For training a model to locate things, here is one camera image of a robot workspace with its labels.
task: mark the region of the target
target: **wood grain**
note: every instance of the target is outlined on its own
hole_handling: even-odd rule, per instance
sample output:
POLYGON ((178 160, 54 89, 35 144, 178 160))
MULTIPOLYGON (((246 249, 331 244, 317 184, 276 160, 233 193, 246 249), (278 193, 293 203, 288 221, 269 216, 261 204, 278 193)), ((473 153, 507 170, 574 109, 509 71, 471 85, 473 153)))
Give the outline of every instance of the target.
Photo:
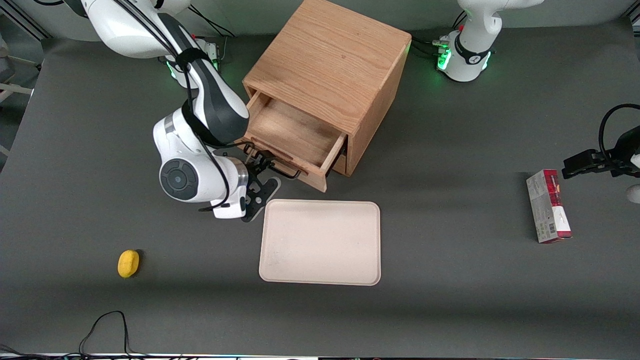
POLYGON ((325 0, 305 0, 244 79, 353 135, 411 36, 325 0))
POLYGON ((269 99, 265 105, 261 106, 261 104, 262 101, 250 104, 251 121, 248 133, 318 169, 322 168, 327 157, 336 151, 334 148, 342 136, 339 130, 282 101, 269 99), (261 109, 259 111, 252 109, 256 107, 261 109))
POLYGON ((332 169, 335 170, 338 174, 347 176, 347 156, 340 155, 338 157, 338 161, 335 162, 335 165, 332 169))
POLYGON ((387 111, 396 98, 396 92, 408 53, 409 44, 406 45, 406 50, 398 55, 395 64, 391 67, 384 81, 384 85, 376 94, 376 98, 369 107, 369 111, 363 119, 360 129, 355 136, 349 136, 346 163, 347 176, 353 174, 356 165, 358 165, 364 151, 367 149, 367 146, 369 146, 369 142, 378 130, 378 126, 382 123, 387 111))

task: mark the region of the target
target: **cardboard box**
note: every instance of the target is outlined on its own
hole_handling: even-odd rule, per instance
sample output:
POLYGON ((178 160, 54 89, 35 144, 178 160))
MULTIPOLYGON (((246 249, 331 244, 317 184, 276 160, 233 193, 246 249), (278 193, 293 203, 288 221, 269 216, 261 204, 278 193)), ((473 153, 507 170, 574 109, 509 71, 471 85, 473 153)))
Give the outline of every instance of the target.
POLYGON ((572 237, 557 180, 557 170, 552 169, 541 170, 527 179, 539 243, 555 243, 572 237))

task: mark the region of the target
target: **black wire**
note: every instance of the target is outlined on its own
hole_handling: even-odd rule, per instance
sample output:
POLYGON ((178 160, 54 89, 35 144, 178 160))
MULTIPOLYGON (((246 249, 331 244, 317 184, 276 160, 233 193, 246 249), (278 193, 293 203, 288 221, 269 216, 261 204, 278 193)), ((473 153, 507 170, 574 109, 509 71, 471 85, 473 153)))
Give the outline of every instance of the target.
POLYGON ((151 35, 156 38, 156 40, 169 52, 169 54, 171 54, 173 57, 178 56, 177 51, 173 48, 173 45, 171 44, 171 42, 169 41, 169 39, 164 35, 164 33, 162 31, 160 31, 160 29, 157 27, 157 25, 151 21, 151 19, 149 19, 147 17, 147 15, 145 15, 145 13, 143 13, 137 6, 133 5, 131 3, 130 0, 122 0, 125 1, 127 4, 129 4, 129 6, 135 10, 135 12, 138 13, 138 15, 140 17, 142 17, 142 19, 145 19, 148 23, 148 25, 151 25, 151 27, 156 31, 153 32, 149 29, 149 27, 143 23, 142 20, 140 20, 139 17, 135 16, 132 11, 130 11, 130 9, 127 9, 127 6, 124 6, 122 3, 120 3, 121 0, 115 0, 116 3, 118 3, 120 5, 120 7, 122 7, 123 9, 127 10, 127 12, 134 17, 134 19, 136 19, 138 21, 138 23, 140 23, 147 31, 149 31, 151 33, 151 35))
POLYGON ((89 333, 87 333, 87 335, 80 341, 80 344, 78 344, 78 353, 81 354, 82 356, 86 355, 86 353, 84 352, 84 344, 86 343, 87 340, 89 340, 89 338, 91 337, 91 335, 93 334, 95 327, 98 325, 98 323, 100 322, 100 320, 102 318, 104 318, 107 315, 111 315, 111 314, 120 314, 120 316, 122 317, 122 325, 124 326, 124 353, 127 354, 128 356, 132 356, 131 353, 138 353, 138 354, 142 354, 139 352, 134 351, 130 344, 129 344, 129 328, 127 326, 127 319, 124 316, 124 313, 120 310, 114 310, 114 311, 109 311, 108 313, 104 313, 102 315, 100 315, 98 317, 98 319, 96 319, 96 321, 93 323, 93 325, 91 326, 91 330, 89 330, 89 333))
POLYGON ((417 44, 414 44, 413 46, 410 47, 410 49, 412 50, 418 50, 420 51, 422 54, 425 55, 429 55, 429 57, 433 57, 434 53, 430 53, 429 51, 426 51, 425 49, 422 49, 421 47, 419 47, 417 44))
POLYGON ((423 40, 421 38, 417 38, 417 37, 415 37, 413 35, 411 36, 411 40, 413 40, 415 42, 419 42, 420 44, 424 44, 424 45, 433 45, 430 41, 426 41, 426 40, 423 40))
POLYGON ((210 359, 216 358, 219 359, 219 356, 198 356, 198 357, 171 357, 167 358, 166 355, 149 355, 143 354, 144 356, 134 356, 132 354, 126 356, 123 355, 95 355, 95 354, 78 354, 77 352, 60 355, 60 356, 47 356, 42 354, 25 354, 26 356, 0 356, 2 360, 122 360, 122 359, 136 359, 136 360, 147 360, 147 359, 162 359, 162 360, 195 360, 195 359, 210 359))
POLYGON ((212 20, 208 19, 205 15, 202 15, 202 13, 200 12, 200 10, 198 10, 198 8, 195 7, 195 5, 189 5, 189 10, 191 10, 191 12, 193 12, 194 14, 198 15, 199 17, 203 18, 204 21, 206 21, 207 23, 209 23, 209 25, 218 32, 218 34, 220 34, 221 37, 224 37, 226 35, 223 35, 220 30, 218 30, 218 28, 226 31, 227 33, 229 33, 229 35, 231 35, 231 37, 236 37, 235 34, 233 34, 229 29, 225 28, 222 25, 219 25, 215 22, 213 22, 212 20))
POLYGON ((226 31, 227 33, 229 33, 229 35, 231 35, 231 37, 236 37, 236 35, 235 35, 235 34, 233 34, 229 29, 225 28, 225 27, 224 27, 224 26, 222 26, 222 25, 219 25, 219 24, 217 24, 217 23, 213 22, 211 19, 208 19, 205 15, 202 15, 202 12, 200 12, 200 10, 198 10, 198 8, 196 8, 196 6, 195 6, 195 5, 193 5, 193 4, 192 4, 190 7, 191 7, 193 10, 195 10, 195 11, 196 11, 196 14, 198 14, 198 16, 200 16, 200 17, 201 17, 201 18, 203 18, 205 21, 207 21, 207 22, 209 23, 209 25, 211 25, 211 26, 217 26, 217 27, 219 27, 220 29, 222 29, 222 30, 226 31))
POLYGON ((254 145, 253 142, 237 142, 237 143, 230 143, 229 145, 222 145, 222 146, 213 146, 211 144, 208 144, 210 147, 218 150, 218 149, 231 149, 232 147, 237 147, 240 145, 247 145, 247 144, 251 144, 254 145))
POLYGON ((40 4, 40 5, 44 5, 44 6, 56 6, 56 5, 62 5, 65 2, 62 0, 59 1, 54 1, 53 3, 45 3, 44 1, 40 1, 40 0, 34 0, 36 3, 40 4))
MULTIPOLYGON (((202 14, 199 14, 196 10, 192 9, 191 7, 188 8, 192 13, 198 15, 199 17, 202 17, 202 14)), ((224 37, 224 35, 220 32, 220 30, 218 30, 218 28, 216 28, 215 26, 213 26, 209 21, 207 21, 207 23, 209 24, 210 27, 213 28, 213 30, 215 30, 216 32, 218 32, 218 34, 220 34, 221 37, 224 37)))
POLYGON ((453 28, 455 29, 459 27, 466 18, 467 18, 467 14, 465 14, 465 16, 463 16, 462 19, 460 19, 459 23, 457 23, 453 28))
POLYGON ((622 169, 618 164, 614 163, 613 160, 611 159, 611 157, 609 156, 609 153, 604 149, 604 128, 607 125, 607 121, 609 120, 609 117, 611 117, 611 115, 623 108, 633 108, 636 110, 640 110, 640 105, 638 104, 620 104, 617 105, 615 107, 613 107, 611 110, 609 110, 607 112, 606 115, 604 115, 604 118, 602 118, 602 122, 600 123, 600 129, 598 130, 598 146, 600 147, 600 152, 602 153, 602 156, 604 156, 604 161, 610 166, 615 168, 617 171, 621 172, 622 174, 625 175, 630 175, 630 176, 635 176, 635 174, 631 173, 628 170, 624 170, 622 169))
POLYGON ((1 344, 0 343, 0 350, 4 351, 4 352, 10 352, 11 354, 15 354, 18 356, 22 356, 22 357, 32 357, 32 358, 38 358, 38 359, 47 359, 47 356, 41 356, 41 355, 37 355, 37 354, 23 354, 22 352, 19 352, 15 349, 13 349, 12 347, 9 347, 5 344, 1 344))
MULTIPOLYGON (((135 8, 138 12, 140 12, 140 9, 138 9, 137 7, 135 7, 133 4, 131 4, 131 2, 129 0, 124 0, 126 1, 131 7, 135 8)), ((151 31, 151 29, 149 28, 149 26, 147 24, 145 24, 139 17, 137 17, 135 14, 133 14, 133 11, 125 4, 121 3, 120 0, 114 0, 114 2, 120 6, 123 10, 125 10, 129 15, 131 15, 131 17, 133 17, 134 20, 138 21, 138 23, 145 28, 145 30, 147 30, 159 43, 160 45, 162 45, 167 52, 169 52, 171 55, 175 54, 175 50, 170 46, 170 43, 167 42, 163 42, 160 37, 158 36, 157 33, 151 31)))
MULTIPOLYGON (((184 70, 184 79, 187 85, 187 103, 189 105, 189 110, 191 110, 191 113, 195 115, 195 111, 193 109, 193 94, 191 93, 191 82, 189 81, 189 73, 187 69, 183 69, 184 70)), ((196 134, 195 132, 193 133, 193 135, 198 139, 198 141, 200 142, 200 145, 202 145, 202 147, 204 148, 204 151, 207 153, 207 155, 209 156, 209 159, 211 159, 211 162, 213 162, 213 165, 218 169, 218 171, 220 172, 220 176, 222 177, 222 181, 225 183, 225 198, 222 199, 221 202, 215 204, 215 205, 211 205, 211 206, 207 206, 205 208, 201 208, 198 209, 198 211, 200 212, 205 212, 205 211, 212 211, 213 209, 219 207, 220 205, 224 204, 225 202, 227 202, 227 200, 229 199, 229 195, 231 195, 231 189, 229 188, 229 181, 227 180, 227 176, 225 175, 225 172, 222 171, 222 167, 220 166, 220 164, 218 163, 218 160, 216 160, 216 158, 213 156, 213 154, 211 154, 211 151, 209 151, 209 148, 207 147, 207 144, 204 143, 204 141, 202 141, 202 139, 200 138, 200 136, 198 134, 196 134)))
POLYGON ((466 12, 464 10, 462 10, 462 12, 460 14, 458 14, 458 17, 456 18, 456 20, 453 22, 453 25, 451 26, 452 28, 456 28, 456 25, 458 24, 458 20, 462 21, 464 20, 465 17, 462 17, 462 19, 460 18, 462 15, 466 16, 466 12))

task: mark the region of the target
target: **white wall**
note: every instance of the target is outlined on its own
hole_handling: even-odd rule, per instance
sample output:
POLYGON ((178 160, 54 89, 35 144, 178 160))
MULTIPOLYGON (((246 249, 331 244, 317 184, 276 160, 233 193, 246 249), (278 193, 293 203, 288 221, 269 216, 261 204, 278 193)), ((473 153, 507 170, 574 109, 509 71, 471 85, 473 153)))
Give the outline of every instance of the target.
MULTIPOLYGON (((401 29, 450 26, 460 12, 455 0, 331 0, 366 16, 401 29)), ((502 12, 508 28, 599 24, 619 17, 634 0, 546 0, 539 6, 502 12)), ((42 6, 20 0, 22 8, 56 37, 98 40, 88 20, 65 5, 42 6)), ((236 34, 277 33, 301 0, 193 0, 211 20, 236 34)), ((178 19, 190 32, 215 32, 189 11, 178 19)))

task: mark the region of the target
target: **black cable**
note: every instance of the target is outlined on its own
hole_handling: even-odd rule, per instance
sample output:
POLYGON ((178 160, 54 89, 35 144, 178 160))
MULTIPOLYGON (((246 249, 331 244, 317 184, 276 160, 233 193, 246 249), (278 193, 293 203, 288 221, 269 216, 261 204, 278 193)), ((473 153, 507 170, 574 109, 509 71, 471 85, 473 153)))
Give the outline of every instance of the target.
POLYGON ((60 360, 60 359, 64 359, 64 360, 70 360, 70 359, 75 359, 75 358, 82 358, 83 355, 78 353, 78 352, 70 352, 68 354, 64 354, 64 355, 60 355, 60 356, 47 356, 47 355, 42 355, 42 354, 23 354, 22 352, 19 352, 5 344, 0 344, 0 350, 4 351, 4 352, 8 352, 11 354, 15 354, 18 356, 2 356, 0 357, 0 359, 11 359, 11 360, 60 360))
POLYGON ((455 29, 459 27, 466 18, 467 18, 467 14, 465 14, 465 16, 463 16, 462 19, 460 19, 460 21, 453 28, 455 29))
POLYGON ((198 8, 197 8, 197 7, 195 7, 195 5, 193 5, 193 4, 192 4, 192 5, 189 5, 189 8, 188 8, 188 9, 189 9, 189 10, 191 10, 191 12, 193 12, 194 14, 196 14, 196 15, 198 15, 199 17, 203 18, 203 20, 204 20, 204 21, 206 21, 207 23, 209 23, 209 25, 210 25, 212 28, 214 28, 214 30, 216 30, 216 31, 218 32, 218 34, 220 34, 220 36, 221 36, 221 37, 224 37, 224 36, 226 36, 226 35, 223 35, 223 34, 220 32, 220 30, 218 30, 217 28, 220 28, 220 29, 222 29, 222 30, 226 31, 227 33, 229 33, 229 35, 231 35, 231 37, 236 37, 236 35, 235 35, 235 34, 233 34, 233 33, 231 32, 231 30, 229 30, 229 29, 225 28, 225 27, 224 27, 224 26, 222 26, 222 25, 219 25, 219 24, 217 24, 217 23, 213 22, 212 20, 208 19, 205 15, 202 15, 202 13, 200 12, 200 10, 198 10, 198 8))
POLYGON ((635 176, 635 174, 631 173, 628 170, 624 170, 622 169, 618 164, 614 163, 613 160, 611 159, 611 157, 609 156, 609 153, 605 150, 604 148, 604 128, 607 125, 607 121, 609 120, 609 117, 611 117, 611 115, 623 108, 633 108, 636 110, 640 110, 640 105, 638 104, 620 104, 617 105, 615 107, 613 107, 611 110, 609 110, 607 112, 606 115, 604 115, 604 118, 602 118, 602 122, 600 123, 600 129, 598 130, 598 146, 600 147, 600 152, 602 153, 602 156, 604 156, 604 161, 607 163, 607 165, 609 165, 610 167, 615 168, 617 171, 621 172, 622 174, 625 175, 630 175, 630 176, 635 176))
POLYGON ((104 313, 104 314, 100 315, 98 317, 98 319, 96 319, 96 321, 91 326, 91 330, 89 330, 89 333, 87 333, 87 335, 80 341, 80 344, 78 344, 78 354, 80 354, 81 356, 87 356, 87 354, 84 352, 84 345, 86 344, 86 341, 89 340, 89 338, 93 334, 93 332, 95 330, 95 327, 98 325, 98 323, 100 322, 100 320, 102 318, 104 318, 107 315, 111 315, 111 314, 115 314, 115 313, 120 314, 120 316, 122 317, 122 325, 124 326, 124 353, 127 354, 131 358, 139 358, 139 357, 136 357, 136 356, 132 355, 131 353, 136 353, 136 354, 141 354, 141 355, 148 355, 148 354, 144 354, 144 353, 141 353, 141 352, 134 351, 131 348, 131 345, 129 344, 129 328, 127 326, 127 319, 124 316, 124 313, 122 311, 120 311, 120 310, 109 311, 108 313, 104 313))
MULTIPOLYGON (((183 70, 184 70, 184 73, 185 73, 184 74, 184 79, 185 79, 185 82, 186 82, 186 85, 187 85, 187 103, 189 104, 189 110, 191 111, 192 114, 195 115, 195 111, 193 109, 193 94, 191 93, 191 82, 189 81, 188 70, 187 69, 183 69, 183 70)), ((200 211, 200 212, 213 211, 213 209, 215 209, 215 208, 219 207, 220 205, 224 204, 229 199, 229 195, 231 195, 230 194, 231 193, 231 189, 229 188, 229 181, 227 180, 227 176, 225 175, 225 172, 222 171, 222 167, 218 163, 218 160, 216 160, 216 158, 213 156, 213 154, 211 154, 211 151, 209 151, 209 148, 207 147, 207 144, 205 144, 204 141, 202 141, 202 139, 200 138, 200 136, 198 136, 198 134, 196 134, 195 132, 193 133, 193 135, 198 139, 198 141, 200 142, 200 145, 202 145, 202 147, 204 148, 204 151, 209 156, 209 159, 211 159, 211 162, 213 162, 213 165, 220 172, 220 176, 222 177, 222 181, 225 183, 225 197, 224 197, 224 199, 222 199, 221 202, 219 202, 219 203, 217 203, 215 205, 211 205, 211 206, 207 206, 205 208, 198 209, 198 211, 200 211)))
POLYGON ((229 145, 222 145, 222 146, 213 146, 211 144, 207 144, 207 145, 209 145, 210 147, 212 147, 212 148, 214 148, 216 150, 219 150, 219 149, 231 149, 232 147, 237 147, 237 146, 240 146, 240 145, 247 145, 247 144, 254 145, 253 142, 237 142, 237 143, 230 143, 229 145))
POLYGON ((208 22, 208 23, 209 23, 209 25, 211 25, 211 26, 217 26, 218 28, 220 28, 220 29, 222 29, 222 30, 226 31, 227 33, 229 33, 229 35, 231 35, 231 37, 236 37, 236 35, 235 35, 235 34, 233 34, 229 29, 225 28, 224 26, 222 26, 222 25, 220 25, 220 24, 217 24, 217 23, 213 22, 211 19, 207 18, 205 15, 202 15, 202 12, 200 12, 200 10, 198 10, 198 8, 197 8, 195 5, 193 5, 193 4, 192 4, 192 5, 190 5, 190 8, 191 8, 191 9, 193 9, 193 10, 195 11, 195 13, 196 13, 199 17, 203 18, 206 22, 208 22))
MULTIPOLYGON (((126 1, 129 6, 135 8, 138 12, 141 12, 140 9, 138 9, 137 7, 135 7, 133 4, 131 4, 131 2, 129 0, 123 0, 126 1)), ((126 11, 129 15, 131 15, 131 17, 133 17, 134 20, 138 21, 138 23, 145 28, 145 30, 147 30, 159 43, 160 45, 162 45, 167 52, 169 52, 171 55, 175 54, 175 50, 170 46, 170 43, 168 41, 163 42, 160 39, 160 36, 158 36, 157 33, 151 31, 151 29, 149 28, 148 24, 145 24, 139 17, 137 17, 135 14, 133 14, 133 11, 129 8, 129 6, 125 5, 124 3, 121 3, 120 0, 114 0, 114 2, 120 6, 124 11, 126 11)))
POLYGON ((464 10, 462 10, 462 12, 460 14, 458 14, 458 17, 456 18, 456 20, 453 22, 453 25, 451 26, 452 28, 456 28, 456 25, 458 24, 458 20, 462 21, 464 20, 465 17, 462 17, 462 19, 460 18, 462 15, 466 16, 466 12, 464 10))
POLYGON ((417 45, 411 46, 411 47, 410 47, 410 49, 418 50, 418 51, 420 51, 422 54, 429 55, 429 57, 432 57, 432 56, 434 55, 433 53, 430 53, 430 52, 426 51, 425 49, 420 48, 420 47, 419 47, 419 46, 417 46, 417 45))
POLYGON ((53 3, 45 3, 44 1, 40 1, 40 0, 34 0, 36 3, 40 4, 40 5, 44 5, 44 6, 56 6, 56 5, 62 5, 65 2, 62 0, 59 1, 54 1, 53 3))
MULTIPOLYGON (((188 8, 189 11, 191 11, 192 13, 202 17, 197 11, 195 11, 194 9, 192 9, 191 7, 188 8)), ((213 26, 209 21, 207 21, 207 23, 209 24, 210 27, 213 28, 213 30, 215 30, 221 37, 224 37, 224 35, 220 32, 220 30, 218 30, 218 28, 216 28, 215 26, 213 26)))
POLYGON ((161 45, 162 45, 162 46, 163 46, 163 47, 164 47, 164 48, 165 48, 165 49, 166 49, 166 50, 167 50, 167 51, 168 51, 168 52, 169 52, 173 57, 178 56, 177 51, 173 48, 173 46, 172 46, 171 42, 169 41, 169 39, 164 35, 164 33, 163 33, 162 31, 160 31, 160 29, 157 27, 157 25, 155 24, 155 22, 151 21, 151 19, 149 19, 149 18, 147 17, 147 15, 145 15, 145 13, 143 13, 143 12, 142 12, 142 11, 141 11, 137 6, 133 5, 133 4, 131 3, 131 1, 130 1, 130 0, 122 0, 122 1, 125 1, 127 4, 129 4, 129 6, 130 6, 133 10, 135 10, 135 11, 138 13, 138 15, 140 15, 140 17, 142 17, 142 19, 145 19, 145 20, 147 21, 147 23, 148 23, 149 25, 151 25, 151 27, 152 27, 156 32, 154 33, 153 31, 149 30, 148 26, 146 26, 146 25, 143 23, 143 21, 142 21, 142 20, 140 20, 140 18, 139 18, 139 17, 136 17, 136 16, 135 16, 135 15, 133 15, 130 11, 127 11, 127 12, 129 12, 129 14, 131 14, 131 16, 133 16, 133 17, 134 17, 134 19, 136 19, 136 20, 137 20, 137 21, 138 21, 142 26, 144 26, 144 27, 145 27, 145 29, 146 29, 147 31, 149 31, 149 32, 151 33, 151 35, 153 35, 153 37, 154 37, 154 38, 156 38, 156 40, 157 40, 158 42, 160 42, 160 44, 161 44, 161 45))
POLYGON ((413 40, 415 42, 419 42, 420 44, 424 44, 424 45, 433 45, 430 41, 426 41, 426 40, 423 40, 421 38, 417 38, 417 37, 415 37, 413 35, 411 36, 411 40, 413 40))

